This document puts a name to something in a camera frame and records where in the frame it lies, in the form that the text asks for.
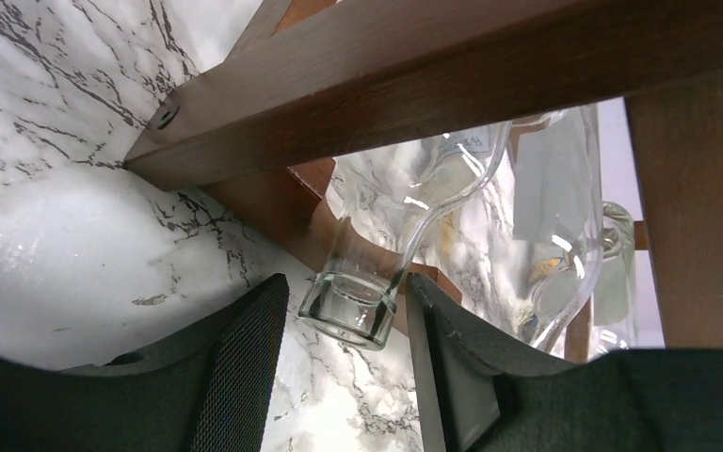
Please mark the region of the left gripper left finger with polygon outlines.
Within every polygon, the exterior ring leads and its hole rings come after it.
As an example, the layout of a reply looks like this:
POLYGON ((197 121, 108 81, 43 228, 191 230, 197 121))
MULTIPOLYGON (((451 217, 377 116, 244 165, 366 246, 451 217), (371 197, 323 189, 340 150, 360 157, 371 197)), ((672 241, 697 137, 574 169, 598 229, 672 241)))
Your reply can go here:
POLYGON ((259 450, 288 302, 277 273, 104 365, 0 358, 0 451, 259 450))

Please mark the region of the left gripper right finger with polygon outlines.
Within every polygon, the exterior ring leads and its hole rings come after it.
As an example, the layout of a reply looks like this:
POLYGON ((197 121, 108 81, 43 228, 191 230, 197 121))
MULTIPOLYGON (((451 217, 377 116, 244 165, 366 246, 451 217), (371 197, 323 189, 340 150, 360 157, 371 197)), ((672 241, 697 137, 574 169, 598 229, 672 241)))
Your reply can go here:
POLYGON ((543 353, 413 273, 406 304, 427 451, 723 451, 723 350, 543 353))

